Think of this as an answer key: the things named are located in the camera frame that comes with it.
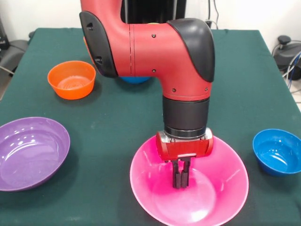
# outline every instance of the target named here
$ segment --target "black device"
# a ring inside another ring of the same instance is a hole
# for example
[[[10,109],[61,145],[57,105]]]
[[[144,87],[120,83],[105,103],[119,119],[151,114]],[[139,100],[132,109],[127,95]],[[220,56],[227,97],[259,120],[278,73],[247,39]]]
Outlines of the black device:
[[[27,47],[26,40],[8,41],[0,18],[0,100]]]
[[[185,17],[186,0],[123,0],[121,19],[127,24],[166,23]]]
[[[292,59],[301,51],[301,41],[292,41],[286,35],[279,36],[278,41],[279,44],[275,47],[272,54],[279,70],[285,73]],[[292,80],[301,78],[301,60],[297,62],[295,69],[288,76]]]

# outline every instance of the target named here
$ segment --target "pink bowl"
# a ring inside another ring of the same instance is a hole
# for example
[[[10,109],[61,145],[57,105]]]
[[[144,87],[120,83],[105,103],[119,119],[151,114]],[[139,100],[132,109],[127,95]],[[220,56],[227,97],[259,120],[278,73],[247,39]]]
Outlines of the pink bowl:
[[[135,154],[130,181],[145,211],[173,226],[222,225],[242,209],[249,190],[240,157],[217,137],[210,156],[191,159],[190,184],[186,189],[172,188],[172,164],[162,162],[158,156],[155,137]]]

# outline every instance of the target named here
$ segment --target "table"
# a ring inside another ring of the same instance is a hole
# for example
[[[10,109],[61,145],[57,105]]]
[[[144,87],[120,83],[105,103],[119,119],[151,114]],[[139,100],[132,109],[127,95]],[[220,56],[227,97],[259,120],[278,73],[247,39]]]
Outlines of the table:
[[[236,150],[250,180],[244,207],[227,225],[300,225],[301,174],[267,176],[252,151],[262,129],[301,137],[300,111],[258,31],[213,35],[216,73],[208,126]],[[161,225],[140,207],[129,183],[136,150],[163,129],[160,84],[98,75],[88,97],[60,99],[47,73],[67,60],[91,63],[82,37],[81,29],[38,29],[0,102],[0,125],[43,116],[62,123],[71,136],[65,163],[47,183],[0,193],[0,225]]]

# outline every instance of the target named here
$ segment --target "red robot arm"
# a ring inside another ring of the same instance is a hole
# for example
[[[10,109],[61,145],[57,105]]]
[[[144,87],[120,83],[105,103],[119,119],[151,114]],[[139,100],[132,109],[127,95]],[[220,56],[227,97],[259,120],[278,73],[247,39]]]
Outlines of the red robot arm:
[[[81,25],[95,66],[107,77],[160,80],[165,127],[156,136],[162,160],[210,154],[213,139],[206,123],[215,64],[210,28],[197,19],[126,24],[121,3],[81,0]]]

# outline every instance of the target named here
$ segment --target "white wall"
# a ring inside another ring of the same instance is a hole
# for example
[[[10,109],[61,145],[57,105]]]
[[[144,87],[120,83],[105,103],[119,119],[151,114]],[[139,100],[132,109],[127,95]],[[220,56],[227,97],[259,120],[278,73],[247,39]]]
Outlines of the white wall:
[[[220,29],[260,30],[270,50],[281,34],[301,40],[301,0],[216,0],[216,5]],[[38,27],[80,27],[79,12],[80,0],[0,0],[9,40],[28,39]],[[211,12],[215,19],[213,2]],[[207,14],[207,0],[187,0],[186,17]]]

